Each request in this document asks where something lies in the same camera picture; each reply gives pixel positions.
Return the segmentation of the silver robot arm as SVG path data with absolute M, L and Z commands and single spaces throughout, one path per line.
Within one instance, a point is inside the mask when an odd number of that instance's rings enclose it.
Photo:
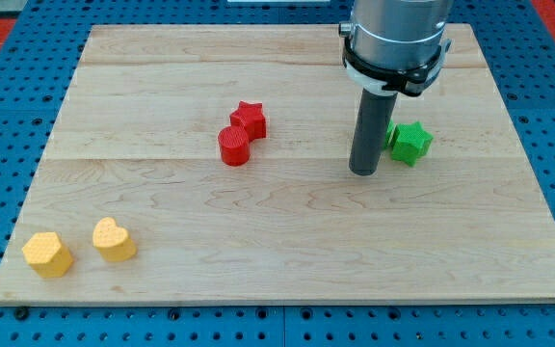
M 373 67 L 422 67 L 438 50 L 452 5 L 452 0 L 355 0 L 338 33 Z

